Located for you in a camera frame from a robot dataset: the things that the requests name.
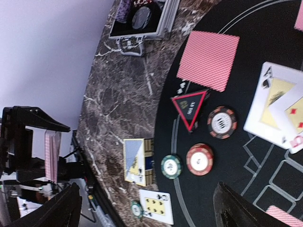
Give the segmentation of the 100 chips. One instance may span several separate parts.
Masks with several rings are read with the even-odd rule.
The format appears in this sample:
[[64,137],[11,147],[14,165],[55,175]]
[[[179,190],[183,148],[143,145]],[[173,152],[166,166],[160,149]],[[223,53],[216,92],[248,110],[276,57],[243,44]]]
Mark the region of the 100 chips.
[[213,137],[227,139],[237,128],[236,114],[226,106],[218,106],[208,115],[207,126]]

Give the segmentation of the yellow card box on table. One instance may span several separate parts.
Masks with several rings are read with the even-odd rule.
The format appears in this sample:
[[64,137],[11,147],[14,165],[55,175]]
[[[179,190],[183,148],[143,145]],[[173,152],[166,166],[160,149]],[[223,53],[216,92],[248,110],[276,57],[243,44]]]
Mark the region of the yellow card box on table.
[[153,138],[124,139],[124,180],[139,186],[153,184]]

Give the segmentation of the red chips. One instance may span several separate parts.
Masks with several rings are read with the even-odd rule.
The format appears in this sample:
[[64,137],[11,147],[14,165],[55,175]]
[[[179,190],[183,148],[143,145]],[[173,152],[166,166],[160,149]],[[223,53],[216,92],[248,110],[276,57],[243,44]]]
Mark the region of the red chips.
[[212,170],[214,164],[213,151],[204,143],[195,144],[187,152],[186,163],[192,174],[204,176]]

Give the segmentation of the red dice row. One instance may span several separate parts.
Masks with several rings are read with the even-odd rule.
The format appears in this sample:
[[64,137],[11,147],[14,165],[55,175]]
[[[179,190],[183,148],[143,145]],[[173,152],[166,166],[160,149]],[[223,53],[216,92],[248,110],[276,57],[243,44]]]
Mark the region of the red dice row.
[[152,3],[153,0],[134,0],[133,1],[133,6],[134,7],[140,7],[149,3]]

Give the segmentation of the aluminium poker chip case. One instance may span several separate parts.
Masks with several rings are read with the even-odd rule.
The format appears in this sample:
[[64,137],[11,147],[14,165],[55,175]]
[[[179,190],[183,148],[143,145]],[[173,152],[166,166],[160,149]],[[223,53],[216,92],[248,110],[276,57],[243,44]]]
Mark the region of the aluminium poker chip case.
[[109,39],[122,55],[142,57],[145,40],[168,38],[176,18],[179,0],[121,0]]

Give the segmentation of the green poker chip stack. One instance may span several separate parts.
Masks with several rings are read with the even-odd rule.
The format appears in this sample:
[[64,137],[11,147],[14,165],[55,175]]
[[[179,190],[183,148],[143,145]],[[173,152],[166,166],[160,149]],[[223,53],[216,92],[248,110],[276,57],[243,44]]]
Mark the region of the green poker chip stack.
[[143,217],[143,208],[138,201],[132,201],[131,203],[131,212],[134,217],[142,218]]

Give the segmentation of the dealt red card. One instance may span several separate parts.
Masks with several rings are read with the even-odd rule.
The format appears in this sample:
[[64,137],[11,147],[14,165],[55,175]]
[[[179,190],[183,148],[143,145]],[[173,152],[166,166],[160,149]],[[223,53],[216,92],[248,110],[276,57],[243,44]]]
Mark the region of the dealt red card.
[[223,92],[239,40],[234,35],[192,31],[181,57],[177,78]]
[[301,1],[294,29],[303,32],[303,1]]
[[295,218],[276,206],[271,205],[267,209],[266,213],[289,225],[290,227],[303,227],[303,222],[301,220]]

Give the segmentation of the red triangular all-in marker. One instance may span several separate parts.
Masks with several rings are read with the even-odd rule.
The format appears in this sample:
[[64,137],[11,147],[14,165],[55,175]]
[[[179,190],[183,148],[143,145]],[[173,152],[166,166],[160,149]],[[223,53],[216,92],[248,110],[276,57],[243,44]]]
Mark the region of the red triangular all-in marker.
[[171,98],[188,132],[192,132],[197,127],[196,121],[200,109],[209,96],[209,89],[205,89]]

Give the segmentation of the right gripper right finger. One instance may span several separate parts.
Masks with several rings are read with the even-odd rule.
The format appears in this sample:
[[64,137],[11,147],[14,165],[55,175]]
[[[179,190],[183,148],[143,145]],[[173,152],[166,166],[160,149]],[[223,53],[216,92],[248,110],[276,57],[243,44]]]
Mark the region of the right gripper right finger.
[[219,182],[213,205],[218,227],[280,227],[282,222],[256,208],[231,187]]

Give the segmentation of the green chips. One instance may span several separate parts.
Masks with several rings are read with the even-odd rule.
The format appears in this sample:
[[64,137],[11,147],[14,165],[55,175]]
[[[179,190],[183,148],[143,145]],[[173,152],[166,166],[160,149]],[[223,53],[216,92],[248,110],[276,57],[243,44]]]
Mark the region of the green chips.
[[166,155],[161,161],[161,172],[168,179],[176,179],[182,172],[182,162],[177,155]]

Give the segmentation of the clear dealer button in case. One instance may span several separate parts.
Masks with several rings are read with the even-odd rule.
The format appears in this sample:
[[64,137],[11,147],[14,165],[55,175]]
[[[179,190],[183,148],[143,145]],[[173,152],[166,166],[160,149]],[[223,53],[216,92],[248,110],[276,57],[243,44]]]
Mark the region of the clear dealer button in case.
[[149,7],[140,7],[132,18],[132,28],[136,30],[142,30],[146,28],[151,16],[152,12]]

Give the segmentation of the six of spades card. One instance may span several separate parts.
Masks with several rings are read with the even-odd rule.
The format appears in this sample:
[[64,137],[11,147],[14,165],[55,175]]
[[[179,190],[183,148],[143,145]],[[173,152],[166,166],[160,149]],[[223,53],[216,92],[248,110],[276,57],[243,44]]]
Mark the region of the six of spades card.
[[139,195],[144,217],[169,225],[174,224],[169,193],[140,189]]

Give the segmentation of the ace of spades card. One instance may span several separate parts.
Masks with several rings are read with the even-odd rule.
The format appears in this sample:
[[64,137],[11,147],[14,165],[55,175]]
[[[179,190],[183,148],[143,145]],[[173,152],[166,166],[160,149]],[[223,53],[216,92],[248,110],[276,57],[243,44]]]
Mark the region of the ace of spades card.
[[243,129],[283,149],[290,148],[269,107],[295,85],[303,81],[303,72],[265,62]]

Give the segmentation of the red card deck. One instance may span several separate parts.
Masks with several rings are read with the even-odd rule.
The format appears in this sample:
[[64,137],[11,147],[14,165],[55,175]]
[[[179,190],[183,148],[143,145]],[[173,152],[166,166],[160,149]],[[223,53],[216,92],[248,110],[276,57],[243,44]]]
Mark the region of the red card deck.
[[45,177],[53,183],[57,183],[61,135],[58,131],[45,131]]

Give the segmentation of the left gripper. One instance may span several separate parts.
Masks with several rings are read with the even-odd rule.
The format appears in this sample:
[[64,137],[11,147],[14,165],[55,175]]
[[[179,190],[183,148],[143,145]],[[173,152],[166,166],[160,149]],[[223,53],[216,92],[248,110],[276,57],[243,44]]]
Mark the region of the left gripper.
[[70,132],[39,107],[4,107],[0,119],[0,172],[16,173],[19,183],[45,177],[45,161],[32,157],[34,127],[52,131]]

